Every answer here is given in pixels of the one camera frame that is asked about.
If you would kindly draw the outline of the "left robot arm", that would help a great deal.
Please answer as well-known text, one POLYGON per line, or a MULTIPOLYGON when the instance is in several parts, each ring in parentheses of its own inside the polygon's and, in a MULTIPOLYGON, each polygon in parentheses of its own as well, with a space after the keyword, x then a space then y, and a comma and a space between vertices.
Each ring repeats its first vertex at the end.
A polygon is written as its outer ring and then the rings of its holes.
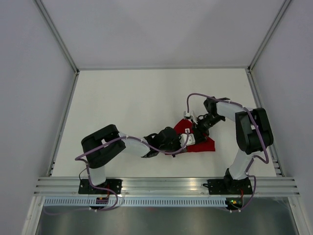
POLYGON ((151 158, 158 153, 176 155, 188 144, 189 133, 177 134, 171 127, 159 133, 137 138, 120 132, 110 124, 81 140, 83 154, 76 160, 87 165, 89 187, 97 194, 107 188, 105 165, 119 154, 128 153, 142 158, 151 158))

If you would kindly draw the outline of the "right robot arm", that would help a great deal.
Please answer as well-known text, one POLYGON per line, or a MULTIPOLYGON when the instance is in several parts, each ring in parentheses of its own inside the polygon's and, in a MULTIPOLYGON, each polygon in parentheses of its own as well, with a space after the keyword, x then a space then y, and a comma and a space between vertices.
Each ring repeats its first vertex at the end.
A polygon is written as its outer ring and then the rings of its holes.
POLYGON ((207 113, 197 117, 193 130, 208 136, 211 127, 229 119, 235 123, 239 148, 224 177, 209 179, 203 186, 208 188, 210 195, 253 195, 256 184, 250 180, 249 169, 259 157, 258 152, 264 153, 260 160, 269 163, 267 147, 273 144, 273 134, 265 109, 248 109, 228 98, 207 97, 203 104, 207 113))

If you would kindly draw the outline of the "red cloth napkin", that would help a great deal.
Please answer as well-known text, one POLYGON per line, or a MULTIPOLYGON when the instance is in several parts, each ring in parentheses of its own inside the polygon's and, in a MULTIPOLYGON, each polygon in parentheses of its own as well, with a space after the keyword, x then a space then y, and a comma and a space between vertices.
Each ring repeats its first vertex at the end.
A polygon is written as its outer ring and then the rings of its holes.
MULTIPOLYGON (((185 129, 189 128, 190 132, 193 133, 193 123, 189 120, 182 119, 175 126, 174 130, 179 134, 185 133, 185 129)), ((207 141, 204 142, 196 142, 194 145, 184 146, 177 154, 182 153, 201 153, 201 152, 214 152, 215 151, 215 142, 208 137, 207 141)))

